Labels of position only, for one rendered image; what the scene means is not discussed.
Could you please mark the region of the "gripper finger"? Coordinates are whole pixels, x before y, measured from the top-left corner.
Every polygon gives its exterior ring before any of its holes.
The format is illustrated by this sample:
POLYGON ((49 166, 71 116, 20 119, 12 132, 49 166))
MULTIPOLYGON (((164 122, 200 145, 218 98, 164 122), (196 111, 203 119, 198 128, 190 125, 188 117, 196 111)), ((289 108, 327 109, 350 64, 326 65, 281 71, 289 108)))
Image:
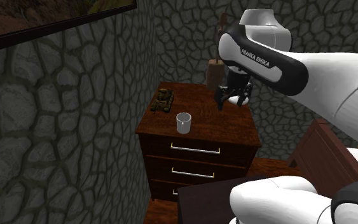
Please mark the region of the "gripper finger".
POLYGON ((223 109, 223 104, 225 100, 229 98, 229 94, 227 94, 228 87, 217 87, 214 92, 214 100, 217 103, 218 110, 223 109))
POLYGON ((242 107, 249 102, 251 97, 253 84, 248 83, 244 89, 240 89, 240 93, 238 95, 237 106, 242 107))

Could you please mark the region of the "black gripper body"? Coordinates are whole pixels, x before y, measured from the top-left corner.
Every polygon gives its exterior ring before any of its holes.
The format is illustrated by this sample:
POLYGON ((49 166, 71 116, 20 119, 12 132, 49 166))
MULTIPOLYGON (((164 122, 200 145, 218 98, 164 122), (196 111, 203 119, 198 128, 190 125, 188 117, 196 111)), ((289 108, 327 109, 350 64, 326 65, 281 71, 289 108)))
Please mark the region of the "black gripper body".
POLYGON ((249 74, 236 73, 229 71, 227 75, 226 85, 227 91, 232 92, 233 90, 245 89, 250 79, 249 74))

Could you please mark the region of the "white bowl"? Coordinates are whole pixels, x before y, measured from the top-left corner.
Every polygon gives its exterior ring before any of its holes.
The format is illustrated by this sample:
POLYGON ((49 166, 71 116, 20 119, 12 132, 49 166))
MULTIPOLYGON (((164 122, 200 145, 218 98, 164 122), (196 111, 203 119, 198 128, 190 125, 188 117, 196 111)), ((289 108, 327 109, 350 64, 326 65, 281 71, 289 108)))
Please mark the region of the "white bowl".
MULTIPOLYGON (((232 104, 237 105, 239 98, 240 98, 239 95, 237 95, 237 96, 232 96, 232 97, 230 97, 230 98, 228 99, 228 101, 229 101, 230 103, 232 103, 232 104)), ((246 96, 245 99, 242 101, 241 106, 246 105, 248 102, 249 102, 249 98, 246 96)))

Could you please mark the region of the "brown wooden chest of drawers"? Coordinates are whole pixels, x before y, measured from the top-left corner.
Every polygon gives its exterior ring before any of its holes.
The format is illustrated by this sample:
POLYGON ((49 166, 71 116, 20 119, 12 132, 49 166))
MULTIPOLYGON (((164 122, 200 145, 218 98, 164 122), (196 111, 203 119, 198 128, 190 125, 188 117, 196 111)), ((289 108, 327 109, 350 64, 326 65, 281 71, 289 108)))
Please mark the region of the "brown wooden chest of drawers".
POLYGON ((174 101, 168 113, 147 109, 139 136, 152 199, 176 201, 178 189, 247 174, 261 143, 250 109, 226 102, 217 109, 205 85, 161 82, 174 101), (189 113, 191 129, 177 131, 176 115, 189 113))

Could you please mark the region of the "brown wooden figure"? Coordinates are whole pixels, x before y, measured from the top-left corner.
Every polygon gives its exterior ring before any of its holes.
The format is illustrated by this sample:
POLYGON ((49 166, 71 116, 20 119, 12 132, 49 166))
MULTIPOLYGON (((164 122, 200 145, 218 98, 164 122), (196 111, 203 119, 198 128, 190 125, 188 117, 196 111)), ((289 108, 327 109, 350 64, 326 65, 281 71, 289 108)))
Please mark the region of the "brown wooden figure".
POLYGON ((214 59, 210 59, 206 72, 206 87, 209 90, 215 90, 219 84, 221 84, 224 76, 224 62, 219 56, 219 40, 224 32, 224 26, 227 23, 226 12, 223 11, 219 16, 218 25, 215 35, 216 52, 214 59))

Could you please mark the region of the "grey cup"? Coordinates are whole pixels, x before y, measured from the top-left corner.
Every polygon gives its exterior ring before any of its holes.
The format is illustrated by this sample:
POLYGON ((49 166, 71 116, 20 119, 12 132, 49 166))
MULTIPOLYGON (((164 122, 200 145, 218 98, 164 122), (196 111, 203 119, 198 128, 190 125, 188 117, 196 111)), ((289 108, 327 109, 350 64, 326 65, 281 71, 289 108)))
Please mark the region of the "grey cup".
POLYGON ((178 113, 176 115, 177 131, 180 134, 187 134, 191 129, 192 116, 189 113, 178 113))

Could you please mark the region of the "olive toy tank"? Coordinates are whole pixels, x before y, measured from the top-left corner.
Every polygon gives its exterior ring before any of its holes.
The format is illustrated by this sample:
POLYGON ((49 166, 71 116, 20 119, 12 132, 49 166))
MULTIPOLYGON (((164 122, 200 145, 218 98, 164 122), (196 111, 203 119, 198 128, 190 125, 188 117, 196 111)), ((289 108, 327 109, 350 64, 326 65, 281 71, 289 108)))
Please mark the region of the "olive toy tank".
POLYGON ((156 98, 151 104, 151 111, 163 111, 168 113, 174 101, 174 92, 170 88, 161 88, 158 90, 156 98))

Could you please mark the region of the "brown wooden bed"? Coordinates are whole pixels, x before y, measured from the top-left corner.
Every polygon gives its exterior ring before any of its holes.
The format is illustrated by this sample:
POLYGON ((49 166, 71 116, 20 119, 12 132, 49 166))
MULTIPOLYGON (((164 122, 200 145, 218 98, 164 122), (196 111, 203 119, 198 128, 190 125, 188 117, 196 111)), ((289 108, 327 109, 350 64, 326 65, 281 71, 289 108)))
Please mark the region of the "brown wooden bed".
POLYGON ((329 198, 358 181, 358 161, 323 119, 310 124, 287 164, 297 167, 319 194, 329 198))

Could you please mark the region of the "dark robot stand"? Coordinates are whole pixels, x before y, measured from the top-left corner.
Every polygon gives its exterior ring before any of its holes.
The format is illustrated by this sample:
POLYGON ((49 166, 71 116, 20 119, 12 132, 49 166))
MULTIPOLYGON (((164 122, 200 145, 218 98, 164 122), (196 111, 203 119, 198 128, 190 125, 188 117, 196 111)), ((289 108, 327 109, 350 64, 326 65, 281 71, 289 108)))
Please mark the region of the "dark robot stand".
POLYGON ((235 217, 230 207, 231 189, 247 181, 265 178, 257 175, 180 187, 177 224, 229 224, 235 217))

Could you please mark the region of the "dark framed wall picture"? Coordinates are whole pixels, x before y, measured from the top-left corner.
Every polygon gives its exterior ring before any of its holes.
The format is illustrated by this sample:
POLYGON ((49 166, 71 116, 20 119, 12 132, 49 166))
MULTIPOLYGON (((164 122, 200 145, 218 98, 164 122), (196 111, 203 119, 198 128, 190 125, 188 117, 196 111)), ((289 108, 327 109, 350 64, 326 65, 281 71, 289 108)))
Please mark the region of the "dark framed wall picture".
POLYGON ((0 0, 0 49, 137 8, 137 0, 0 0))

